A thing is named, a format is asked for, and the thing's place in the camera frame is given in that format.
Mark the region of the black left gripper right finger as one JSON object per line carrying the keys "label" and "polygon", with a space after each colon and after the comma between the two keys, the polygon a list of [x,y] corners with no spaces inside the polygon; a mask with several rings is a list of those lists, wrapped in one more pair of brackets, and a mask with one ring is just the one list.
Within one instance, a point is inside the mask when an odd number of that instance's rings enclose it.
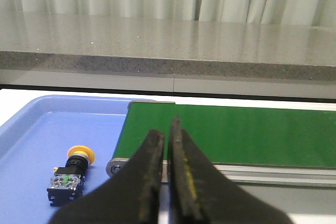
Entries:
{"label": "black left gripper right finger", "polygon": [[196,146],[179,117],[168,143],[170,216],[173,223],[292,223],[280,209],[225,177]]}

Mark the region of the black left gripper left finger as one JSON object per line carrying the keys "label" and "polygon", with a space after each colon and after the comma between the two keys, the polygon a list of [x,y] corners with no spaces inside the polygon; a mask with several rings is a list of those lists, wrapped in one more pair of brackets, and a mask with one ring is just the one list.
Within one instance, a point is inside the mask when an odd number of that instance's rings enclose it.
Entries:
{"label": "black left gripper left finger", "polygon": [[148,131],[128,162],[91,193],[61,207],[49,223],[157,223],[164,134]]}

